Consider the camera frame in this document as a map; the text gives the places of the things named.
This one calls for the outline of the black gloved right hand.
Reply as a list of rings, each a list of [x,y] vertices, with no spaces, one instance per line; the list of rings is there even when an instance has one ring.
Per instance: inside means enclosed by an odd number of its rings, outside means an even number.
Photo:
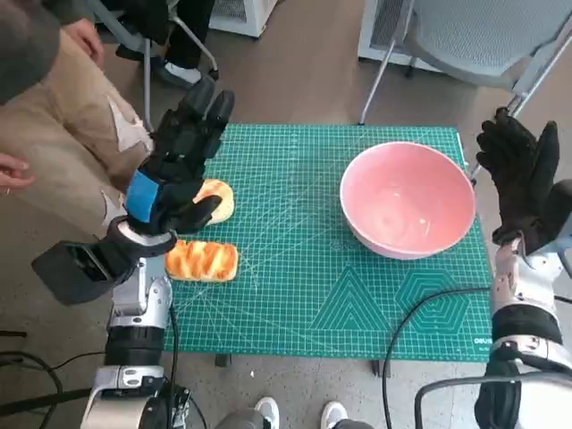
[[[502,246],[523,237],[526,245],[541,247],[541,214],[559,164],[557,123],[547,122],[537,138],[500,107],[492,120],[482,123],[476,141],[476,160],[491,175],[498,193],[501,225],[492,242]]]

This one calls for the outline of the black left hand blue tape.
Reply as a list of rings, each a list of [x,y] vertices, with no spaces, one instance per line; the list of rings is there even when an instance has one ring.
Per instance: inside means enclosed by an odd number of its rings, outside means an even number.
[[[213,219],[218,195],[198,198],[206,161],[215,157],[235,105],[230,90],[215,94],[211,78],[201,79],[152,133],[155,149],[133,174],[124,207],[135,231],[191,234]]]

